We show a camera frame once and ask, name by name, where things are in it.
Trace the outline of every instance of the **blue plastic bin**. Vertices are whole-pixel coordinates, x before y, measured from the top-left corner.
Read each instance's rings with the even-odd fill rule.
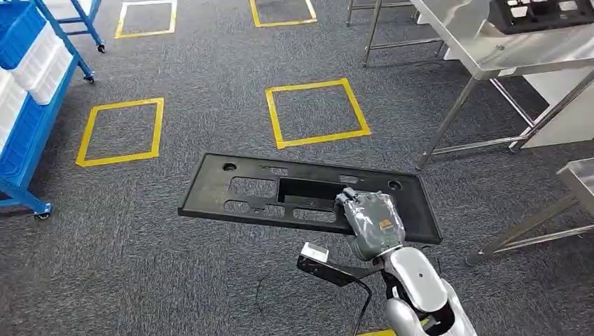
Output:
[[[16,68],[45,24],[34,2],[0,2],[0,67]]]
[[[1,177],[19,176],[26,168],[25,160],[29,150],[33,148],[32,142],[43,117],[43,111],[43,106],[39,106],[33,97],[27,94],[11,135],[8,136],[6,145],[0,153]]]

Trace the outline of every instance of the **round hole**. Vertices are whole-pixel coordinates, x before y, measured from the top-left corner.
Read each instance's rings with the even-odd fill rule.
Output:
[[[225,172],[231,172],[231,171],[236,170],[236,169],[237,169],[237,166],[234,165],[233,163],[225,163],[225,164],[223,164],[223,170]]]
[[[396,182],[396,181],[390,181],[390,182],[388,182],[388,186],[392,190],[400,190],[400,189],[402,189],[402,185],[399,182]]]

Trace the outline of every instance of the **gray carpet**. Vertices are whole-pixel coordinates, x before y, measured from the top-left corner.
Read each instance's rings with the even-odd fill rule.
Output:
[[[52,217],[36,222],[19,209],[0,214],[0,334],[352,332],[364,293],[355,286],[337,288],[294,267],[304,242],[327,246],[340,261],[357,264],[344,239],[180,218],[177,201],[192,166],[214,151],[413,172],[415,156],[468,73],[456,62],[395,66],[431,56],[437,45],[373,52],[369,68],[362,69],[371,12],[356,12],[347,28],[346,0],[312,0],[318,23],[280,28],[255,28],[248,1],[178,2],[174,34],[113,39],[120,2],[103,1],[96,26],[107,54],[98,54],[89,36],[74,38],[97,80],[90,86],[76,76],[32,181],[33,192],[53,202]],[[262,22],[284,18],[267,6]],[[306,17],[299,12],[303,9],[287,10]],[[150,16],[131,13],[128,19],[138,22],[127,21],[126,31],[146,31],[153,20],[156,30],[162,29],[157,14],[169,14],[154,10]],[[378,42],[434,35],[412,25],[409,15],[408,10],[385,10]],[[373,134],[277,150],[264,90],[343,77]],[[543,108],[522,80],[504,84],[530,113]],[[356,126],[337,92],[301,93],[279,96],[288,139]],[[93,106],[156,97],[165,98],[159,157],[88,168],[74,164]],[[111,112],[98,120],[90,155],[144,151],[151,112]],[[508,136],[523,127],[484,83],[444,143]],[[515,155],[492,148],[438,157],[421,174],[444,236],[442,245],[427,254],[441,259],[443,277],[456,288],[479,335],[594,333],[591,235],[503,253],[475,268],[460,262],[491,235],[564,195],[556,170],[568,160],[592,156],[593,150],[591,142]],[[549,230],[589,220],[574,210]],[[379,276],[368,282],[375,296],[361,331],[387,327],[385,288]]]

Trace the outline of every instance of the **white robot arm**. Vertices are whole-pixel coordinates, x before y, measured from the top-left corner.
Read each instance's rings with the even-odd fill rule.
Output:
[[[299,269],[338,286],[361,283],[359,279],[381,271],[389,324],[398,336],[476,336],[452,286],[421,251],[403,247],[404,225],[389,195],[346,188],[336,200],[355,232],[347,237],[353,253],[361,260],[373,260],[374,267],[338,265],[328,250],[306,243]]]

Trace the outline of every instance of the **black tray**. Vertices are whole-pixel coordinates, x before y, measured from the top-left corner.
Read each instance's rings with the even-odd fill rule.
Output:
[[[276,193],[271,197],[236,195],[229,190],[235,177],[273,181]],[[416,175],[394,171],[207,153],[195,169],[177,212],[180,216],[353,235],[343,208],[334,204],[334,197],[346,186],[392,195],[404,222],[407,241],[441,242],[421,180]],[[246,202],[249,207],[242,213],[231,212],[225,207],[229,201]],[[284,215],[271,216],[265,211],[267,205],[284,207]],[[336,214],[336,220],[328,223],[299,219],[293,215],[295,209],[331,211]]]
[[[571,1],[575,9],[562,10],[562,7]],[[512,15],[512,8],[524,6],[527,7],[526,16]],[[594,8],[590,0],[546,0],[527,3],[516,0],[516,5],[512,6],[508,4],[508,0],[491,0],[489,22],[503,34],[537,32],[593,23]]]

